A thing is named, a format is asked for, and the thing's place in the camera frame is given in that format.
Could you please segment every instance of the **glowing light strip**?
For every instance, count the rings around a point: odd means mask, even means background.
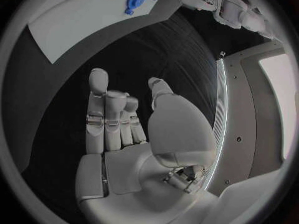
[[[219,60],[221,62],[221,65],[222,65],[222,68],[223,68],[223,76],[224,76],[224,91],[225,91],[225,100],[226,100],[226,103],[225,103],[225,114],[224,114],[224,131],[223,131],[223,137],[222,137],[222,141],[221,141],[221,145],[220,145],[220,151],[218,152],[218,155],[217,155],[217,158],[216,158],[216,164],[213,168],[213,172],[210,176],[210,179],[206,185],[206,187],[204,188],[204,190],[207,190],[208,186],[210,185],[211,183],[211,180],[214,176],[214,173],[215,173],[215,170],[218,166],[218,162],[219,162],[219,159],[220,159],[220,156],[221,156],[221,152],[222,152],[222,148],[223,148],[223,143],[224,143],[224,138],[225,138],[225,134],[226,134],[226,126],[227,126],[227,112],[228,112],[228,94],[227,94],[227,81],[226,81],[226,74],[225,74],[225,68],[224,68],[224,62],[223,62],[223,59],[220,59]]]

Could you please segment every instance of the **white panel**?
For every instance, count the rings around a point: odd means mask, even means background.
[[[41,6],[32,17],[38,18],[29,24],[33,38],[51,63],[90,34],[113,23],[148,14],[157,2],[145,0],[130,16],[125,14],[127,0],[60,1],[45,1],[47,5]]]
[[[267,75],[276,94],[283,123],[283,157],[287,158],[295,137],[296,122],[296,81],[287,54],[266,58],[260,65]]]

